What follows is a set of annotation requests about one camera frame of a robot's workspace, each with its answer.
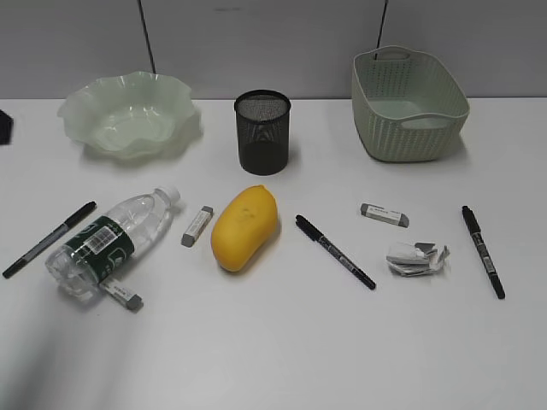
light green basket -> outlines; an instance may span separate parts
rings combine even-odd
[[[469,115],[468,100],[443,64],[403,47],[355,57],[351,98],[363,145],[381,161],[439,158]]]

crumpled paper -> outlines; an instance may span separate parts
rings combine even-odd
[[[437,248],[435,243],[394,243],[386,260],[392,271],[410,278],[441,272],[449,255],[447,246]]]

bottle label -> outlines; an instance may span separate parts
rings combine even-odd
[[[129,236],[107,216],[99,217],[66,245],[90,265],[97,283],[108,277],[135,251]]]

plastic water bottle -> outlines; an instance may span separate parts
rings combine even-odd
[[[90,300],[103,279],[169,228],[169,209],[179,199],[175,188],[161,187],[116,205],[53,252],[45,262],[48,271],[69,295]]]

eraser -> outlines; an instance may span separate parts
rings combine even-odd
[[[361,205],[361,215],[372,218],[373,220],[381,220],[388,224],[401,226],[402,228],[408,228],[410,224],[407,215],[396,211],[388,211],[370,203],[363,203]]]
[[[143,299],[139,295],[125,288],[118,280],[111,276],[104,279],[100,283],[100,286],[127,310],[136,312],[144,305]]]
[[[191,248],[194,243],[196,243],[211,218],[213,218],[213,209],[211,207],[202,207],[202,210],[197,213],[196,218],[194,218],[190,226],[188,226],[188,229],[186,229],[180,244],[187,248]]]

